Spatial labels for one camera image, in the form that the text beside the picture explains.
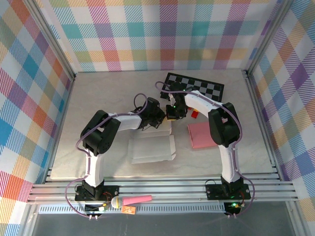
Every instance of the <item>plaid wall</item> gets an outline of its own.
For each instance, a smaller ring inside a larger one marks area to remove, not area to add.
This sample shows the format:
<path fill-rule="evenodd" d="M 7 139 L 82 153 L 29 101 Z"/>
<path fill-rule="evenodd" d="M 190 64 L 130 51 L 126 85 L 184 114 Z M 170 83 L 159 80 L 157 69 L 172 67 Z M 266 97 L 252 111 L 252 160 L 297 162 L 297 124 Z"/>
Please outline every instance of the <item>plaid wall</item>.
<path fill-rule="evenodd" d="M 43 176 L 70 79 L 22 0 L 0 0 L 0 236 Z"/>
<path fill-rule="evenodd" d="M 70 63 L 84 72 L 244 67 L 277 2 L 49 0 L 48 9 L 37 1 Z"/>
<path fill-rule="evenodd" d="M 315 235 L 315 0 L 297 0 L 254 72 L 278 162 Z"/>

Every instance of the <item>black checkerboard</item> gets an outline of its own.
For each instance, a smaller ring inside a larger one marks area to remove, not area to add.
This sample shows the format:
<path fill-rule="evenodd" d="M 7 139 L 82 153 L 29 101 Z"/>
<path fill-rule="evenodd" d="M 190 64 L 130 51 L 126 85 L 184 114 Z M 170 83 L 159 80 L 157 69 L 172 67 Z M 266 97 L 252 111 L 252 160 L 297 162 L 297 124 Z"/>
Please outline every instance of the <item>black checkerboard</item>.
<path fill-rule="evenodd" d="M 193 87 L 195 90 L 200 91 L 206 97 L 221 102 L 223 96 L 223 84 L 218 84 L 210 81 L 200 80 L 185 75 L 177 75 L 173 73 L 168 73 L 165 79 L 167 85 L 171 85 L 173 82 L 178 81 L 184 85 L 186 88 Z M 165 85 L 163 85 L 163 90 L 169 90 Z M 169 99 L 169 96 L 165 92 L 161 92 L 161 98 Z"/>

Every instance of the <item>red block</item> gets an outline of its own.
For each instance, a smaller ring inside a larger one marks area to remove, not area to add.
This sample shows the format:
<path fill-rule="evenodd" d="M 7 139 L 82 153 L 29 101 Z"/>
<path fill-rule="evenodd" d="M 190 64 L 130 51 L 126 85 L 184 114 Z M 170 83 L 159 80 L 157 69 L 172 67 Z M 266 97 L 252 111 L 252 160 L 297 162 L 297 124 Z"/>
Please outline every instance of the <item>red block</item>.
<path fill-rule="evenodd" d="M 199 112 L 197 112 L 197 111 L 193 111 L 192 112 L 192 114 L 191 114 L 191 117 L 193 117 L 193 118 L 197 118 L 197 116 L 198 116 L 198 114 L 199 114 Z"/>

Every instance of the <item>plaid fabric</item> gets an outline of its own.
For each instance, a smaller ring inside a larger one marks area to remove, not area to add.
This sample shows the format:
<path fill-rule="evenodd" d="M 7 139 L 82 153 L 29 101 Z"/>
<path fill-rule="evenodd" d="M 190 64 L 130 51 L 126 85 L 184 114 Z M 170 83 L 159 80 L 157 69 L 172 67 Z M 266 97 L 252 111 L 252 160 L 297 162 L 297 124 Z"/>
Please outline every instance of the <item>plaid fabric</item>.
<path fill-rule="evenodd" d="M 16 235 L 40 181 L 70 79 L 22 0 L 0 0 L 0 236 Z"/>
<path fill-rule="evenodd" d="M 254 72 L 285 180 L 315 234 L 315 1 L 295 1 Z"/>
<path fill-rule="evenodd" d="M 269 0 L 49 0 L 58 32 L 37 1 L 70 63 L 84 72 L 240 68 L 263 15 L 275 6 Z"/>

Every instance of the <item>white table surface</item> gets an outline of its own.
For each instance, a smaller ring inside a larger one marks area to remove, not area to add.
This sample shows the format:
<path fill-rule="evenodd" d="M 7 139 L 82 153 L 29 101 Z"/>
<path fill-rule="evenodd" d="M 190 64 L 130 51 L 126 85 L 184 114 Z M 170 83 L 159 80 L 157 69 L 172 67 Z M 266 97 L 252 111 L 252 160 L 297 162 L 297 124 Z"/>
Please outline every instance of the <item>white table surface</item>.
<path fill-rule="evenodd" d="M 260 133 L 250 95 L 242 71 L 231 70 L 180 70 L 173 73 L 225 84 L 222 102 L 231 102 L 243 127 L 239 144 L 239 163 L 243 173 L 268 173 L 272 171 L 267 150 Z M 145 93 L 160 101 L 156 81 L 164 81 L 168 71 L 97 72 L 79 73 L 74 83 L 51 179 L 74 179 L 84 176 L 85 155 L 75 149 L 80 133 L 97 110 L 122 113 L 133 110 L 133 97 Z M 137 99 L 142 105 L 143 98 Z M 222 171 L 218 147 L 192 149 L 187 125 L 207 121 L 199 114 L 172 122 L 176 157 L 172 161 L 131 164 L 126 157 L 130 131 L 118 132 L 104 161 L 105 177 L 135 176 L 200 176 L 218 175 Z"/>

